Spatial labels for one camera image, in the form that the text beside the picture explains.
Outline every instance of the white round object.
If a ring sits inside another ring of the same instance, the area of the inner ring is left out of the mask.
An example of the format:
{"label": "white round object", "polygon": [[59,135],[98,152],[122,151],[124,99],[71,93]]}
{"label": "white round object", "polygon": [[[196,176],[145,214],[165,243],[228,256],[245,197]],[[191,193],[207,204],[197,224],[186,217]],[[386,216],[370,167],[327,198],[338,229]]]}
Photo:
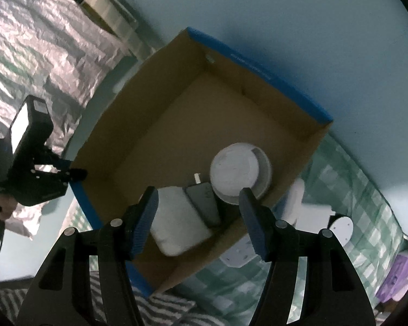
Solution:
{"label": "white round object", "polygon": [[249,143],[235,143],[221,150],[210,166],[210,182],[223,201],[237,205],[240,191],[251,188],[257,199],[268,190],[272,179],[269,158]]}
{"label": "white round object", "polygon": [[340,217],[336,219],[329,227],[342,246],[345,246],[351,240],[354,232],[354,223],[349,217]]}

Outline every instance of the white foam block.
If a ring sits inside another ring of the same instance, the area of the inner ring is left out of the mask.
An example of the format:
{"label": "white foam block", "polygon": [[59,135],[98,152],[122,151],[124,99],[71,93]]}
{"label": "white foam block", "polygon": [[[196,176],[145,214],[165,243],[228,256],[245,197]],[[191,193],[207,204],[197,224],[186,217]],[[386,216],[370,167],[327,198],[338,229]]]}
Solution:
{"label": "white foam block", "polygon": [[159,206],[151,226],[161,252],[178,256],[211,237],[182,187],[169,186],[158,190]]}

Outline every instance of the human hand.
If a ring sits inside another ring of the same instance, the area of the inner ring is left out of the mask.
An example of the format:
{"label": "human hand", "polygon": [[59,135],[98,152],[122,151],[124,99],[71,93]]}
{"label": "human hand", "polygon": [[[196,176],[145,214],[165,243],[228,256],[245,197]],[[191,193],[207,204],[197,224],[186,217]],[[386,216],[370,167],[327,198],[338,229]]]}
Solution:
{"label": "human hand", "polygon": [[0,194],[0,207],[2,211],[0,212],[0,220],[5,221],[9,219],[12,212],[15,211],[18,202],[9,195]]}

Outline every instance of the white plastic lid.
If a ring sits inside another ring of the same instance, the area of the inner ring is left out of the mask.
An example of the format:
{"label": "white plastic lid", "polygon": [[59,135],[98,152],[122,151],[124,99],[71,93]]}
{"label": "white plastic lid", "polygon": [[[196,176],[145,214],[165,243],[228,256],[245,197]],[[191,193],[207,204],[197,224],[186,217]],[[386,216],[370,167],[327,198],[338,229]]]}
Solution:
{"label": "white plastic lid", "polygon": [[254,196],[264,196],[272,181],[272,165],[264,151],[249,143],[235,143],[221,150],[210,166],[214,193],[232,205],[239,204],[240,191],[251,188]]}
{"label": "white plastic lid", "polygon": [[258,159],[248,143],[224,148],[211,166],[211,183],[225,196],[239,196],[244,187],[253,187],[258,179]]}

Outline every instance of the screw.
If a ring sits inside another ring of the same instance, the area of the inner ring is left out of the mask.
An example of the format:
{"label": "screw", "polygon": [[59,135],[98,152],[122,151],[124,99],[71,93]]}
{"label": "screw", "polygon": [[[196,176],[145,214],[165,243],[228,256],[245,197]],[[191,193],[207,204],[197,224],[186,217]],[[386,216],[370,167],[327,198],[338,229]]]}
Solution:
{"label": "screw", "polygon": [[122,219],[121,218],[115,218],[114,220],[110,221],[110,225],[112,227],[120,227],[122,225]]}
{"label": "screw", "polygon": [[331,230],[329,230],[329,229],[323,229],[322,230],[322,235],[325,237],[325,238],[331,238],[332,237],[332,231]]}
{"label": "screw", "polygon": [[278,228],[284,229],[284,228],[287,228],[288,223],[286,221],[284,221],[284,220],[277,220],[275,225]]}
{"label": "screw", "polygon": [[63,231],[63,234],[65,234],[66,236],[70,236],[70,235],[73,235],[75,231],[76,231],[75,228],[69,227],[69,228],[66,228],[66,229]]}

